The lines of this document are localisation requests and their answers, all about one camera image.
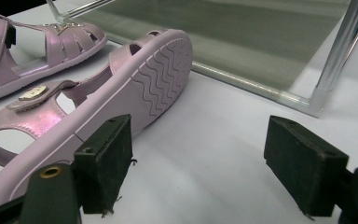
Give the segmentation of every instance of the white surface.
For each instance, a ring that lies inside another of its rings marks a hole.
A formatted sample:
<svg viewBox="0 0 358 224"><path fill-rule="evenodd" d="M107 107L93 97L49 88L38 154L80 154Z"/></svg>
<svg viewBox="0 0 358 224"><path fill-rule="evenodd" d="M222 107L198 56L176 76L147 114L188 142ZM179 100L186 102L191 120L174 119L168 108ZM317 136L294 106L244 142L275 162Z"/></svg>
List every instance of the white surface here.
<svg viewBox="0 0 358 224"><path fill-rule="evenodd" d="M80 3L57 1L60 8ZM46 5L14 15L26 23L55 22ZM33 53L32 35L19 39ZM95 57L40 80L81 79L107 63L107 46ZM22 91L0 100L0 108ZM358 45L319 119L250 92L191 73L177 102L133 139L134 158L112 216L82 216L83 223L337 223L311 221L263 158L269 116L292 119L350 156L358 167ZM12 139L13 145L20 139Z"/></svg>

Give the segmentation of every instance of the pink sandal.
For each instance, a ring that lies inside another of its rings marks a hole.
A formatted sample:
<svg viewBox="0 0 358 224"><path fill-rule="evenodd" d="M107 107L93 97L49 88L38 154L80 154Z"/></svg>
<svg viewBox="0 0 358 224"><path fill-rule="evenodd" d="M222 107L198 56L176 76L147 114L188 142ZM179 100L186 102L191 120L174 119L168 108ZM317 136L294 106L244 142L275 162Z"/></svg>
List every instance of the pink sandal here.
<svg viewBox="0 0 358 224"><path fill-rule="evenodd" d="M9 25L44 32L46 56L26 64L16 64L5 45ZM28 25L0 15L0 97L86 60L103 48L106 42L104 31L92 24Z"/></svg>
<svg viewBox="0 0 358 224"><path fill-rule="evenodd" d="M109 64L81 82L50 82L27 91L0 110L0 131L15 129L34 139L16 155L0 147L0 204L26 191L41 166L71 163L73 153L106 120L131 114L135 134L176 100L191 70L193 50L179 30L154 31L110 54ZM62 92L76 109L66 116L56 99Z"/></svg>

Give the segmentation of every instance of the sandal buckle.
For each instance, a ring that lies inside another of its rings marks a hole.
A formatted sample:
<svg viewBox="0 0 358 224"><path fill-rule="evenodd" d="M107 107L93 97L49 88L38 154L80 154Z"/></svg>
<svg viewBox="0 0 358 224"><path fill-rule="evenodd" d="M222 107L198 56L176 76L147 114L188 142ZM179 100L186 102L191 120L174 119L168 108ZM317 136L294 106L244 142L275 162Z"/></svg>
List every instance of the sandal buckle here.
<svg viewBox="0 0 358 224"><path fill-rule="evenodd" d="M19 97L20 101L30 101L38 98L43 95L46 91L48 91L47 86L38 86L34 87L28 91L26 91L21 97Z"/></svg>

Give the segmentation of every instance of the cutout hole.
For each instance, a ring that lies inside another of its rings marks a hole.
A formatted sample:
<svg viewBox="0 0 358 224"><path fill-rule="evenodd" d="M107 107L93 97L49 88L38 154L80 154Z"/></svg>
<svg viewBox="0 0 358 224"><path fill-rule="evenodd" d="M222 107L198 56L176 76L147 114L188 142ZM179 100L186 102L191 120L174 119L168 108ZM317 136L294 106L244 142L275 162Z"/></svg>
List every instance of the cutout hole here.
<svg viewBox="0 0 358 224"><path fill-rule="evenodd" d="M57 97L57 104L66 114L70 114L75 110L74 102L66 97L62 92Z"/></svg>
<svg viewBox="0 0 358 224"><path fill-rule="evenodd" d="M137 44L130 44L131 55L135 55L142 47Z"/></svg>
<svg viewBox="0 0 358 224"><path fill-rule="evenodd" d="M80 45L80 43L79 42L76 42L77 43L77 47L79 48L79 50L80 50L80 52L83 52L83 47Z"/></svg>
<svg viewBox="0 0 358 224"><path fill-rule="evenodd" d="M98 41L97 36L95 36L94 34L89 34L89 37L91 38L92 42L96 43Z"/></svg>
<svg viewBox="0 0 358 224"><path fill-rule="evenodd" d="M150 35L157 36L157 35L159 35L159 32L157 32L157 31L152 31L152 32L150 32L149 34L150 34Z"/></svg>

